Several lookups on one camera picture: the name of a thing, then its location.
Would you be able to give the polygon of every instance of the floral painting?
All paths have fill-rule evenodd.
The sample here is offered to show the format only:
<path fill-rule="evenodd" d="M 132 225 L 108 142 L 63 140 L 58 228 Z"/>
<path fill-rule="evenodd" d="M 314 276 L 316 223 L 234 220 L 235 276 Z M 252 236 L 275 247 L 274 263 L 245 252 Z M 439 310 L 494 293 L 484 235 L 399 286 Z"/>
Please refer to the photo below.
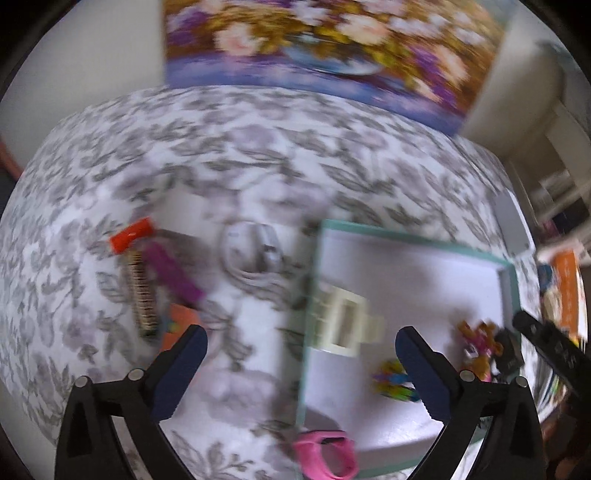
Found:
<path fill-rule="evenodd" d="M 328 93 L 455 133 L 515 0 L 164 0 L 167 82 Z"/>

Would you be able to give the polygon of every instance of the orange paper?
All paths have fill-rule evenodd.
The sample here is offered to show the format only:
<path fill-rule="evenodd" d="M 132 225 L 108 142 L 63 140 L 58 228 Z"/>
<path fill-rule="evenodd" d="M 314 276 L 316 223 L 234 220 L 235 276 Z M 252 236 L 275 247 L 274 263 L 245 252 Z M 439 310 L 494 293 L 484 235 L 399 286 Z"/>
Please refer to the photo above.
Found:
<path fill-rule="evenodd" d="M 193 309 L 183 307 L 177 303 L 170 305 L 170 320 L 166 333 L 162 338 L 160 351 L 170 350 L 191 325 L 201 325 L 199 315 Z"/>
<path fill-rule="evenodd" d="M 577 259 L 572 250 L 558 253 L 554 257 L 554 268 L 558 277 L 558 290 L 562 302 L 562 317 L 559 328 L 568 336 L 577 336 L 579 331 L 579 287 L 577 282 Z"/>

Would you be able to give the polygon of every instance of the white tray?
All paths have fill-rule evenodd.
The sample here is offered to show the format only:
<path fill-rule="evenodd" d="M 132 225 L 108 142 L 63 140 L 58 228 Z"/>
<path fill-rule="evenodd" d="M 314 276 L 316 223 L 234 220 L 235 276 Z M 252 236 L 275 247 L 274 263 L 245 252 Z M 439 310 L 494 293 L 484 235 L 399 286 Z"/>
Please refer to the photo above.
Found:
<path fill-rule="evenodd" d="M 369 314 L 385 318 L 386 334 L 381 344 L 362 345 L 356 358 L 319 351 L 310 346 L 308 312 L 298 426 L 346 431 L 355 441 L 361 478 L 416 465 L 442 424 L 421 402 L 375 393 L 372 374 L 396 356 L 394 338 L 407 325 L 458 367 L 461 320 L 511 327 L 519 310 L 515 268 L 460 245 L 336 220 L 323 223 L 314 268 L 313 291 L 327 283 L 366 297 Z"/>

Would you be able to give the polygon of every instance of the floral bedspread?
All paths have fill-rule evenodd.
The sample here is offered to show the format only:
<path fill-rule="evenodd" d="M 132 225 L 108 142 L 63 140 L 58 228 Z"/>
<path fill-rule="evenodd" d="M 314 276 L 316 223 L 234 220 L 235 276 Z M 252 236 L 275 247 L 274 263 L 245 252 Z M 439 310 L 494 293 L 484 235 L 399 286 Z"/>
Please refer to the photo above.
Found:
<path fill-rule="evenodd" d="M 0 222 L 0 377 L 55 443 L 76 377 L 118 380 L 149 365 L 158 345 L 137 335 L 121 258 L 106 240 L 167 191 L 186 189 L 202 200 L 186 215 L 203 233 L 163 241 L 209 292 L 200 311 L 210 352 L 161 426 L 199 479 L 294 478 L 287 445 L 319 222 L 504 256 L 487 198 L 505 186 L 498 159 L 468 140 L 316 93 L 150 89 L 87 108 L 47 137 Z M 222 251 L 225 232 L 245 220 L 275 227 L 279 273 L 253 273 L 249 246 Z M 536 313 L 533 260 L 516 266 L 522 305 Z M 166 292 L 157 297 L 163 312 Z M 537 358 L 524 353 L 533 381 Z"/>

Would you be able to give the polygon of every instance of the screw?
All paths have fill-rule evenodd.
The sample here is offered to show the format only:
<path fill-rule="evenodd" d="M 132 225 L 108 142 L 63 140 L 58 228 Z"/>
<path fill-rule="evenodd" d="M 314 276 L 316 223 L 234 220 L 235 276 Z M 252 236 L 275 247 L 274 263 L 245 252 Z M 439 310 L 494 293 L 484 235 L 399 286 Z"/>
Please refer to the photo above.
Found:
<path fill-rule="evenodd" d="M 88 383 L 88 377 L 82 376 L 82 377 L 76 378 L 76 381 L 74 382 L 74 385 L 77 386 L 78 388 L 82 388 L 87 383 Z"/>
<path fill-rule="evenodd" d="M 144 376 L 144 371 L 141 368 L 134 368 L 131 372 L 127 374 L 127 378 L 130 380 L 138 381 L 140 378 Z"/>
<path fill-rule="evenodd" d="M 476 376 L 472 372 L 470 372 L 469 370 L 462 370 L 460 372 L 460 378 L 464 382 L 474 382 L 474 380 L 476 379 Z"/>

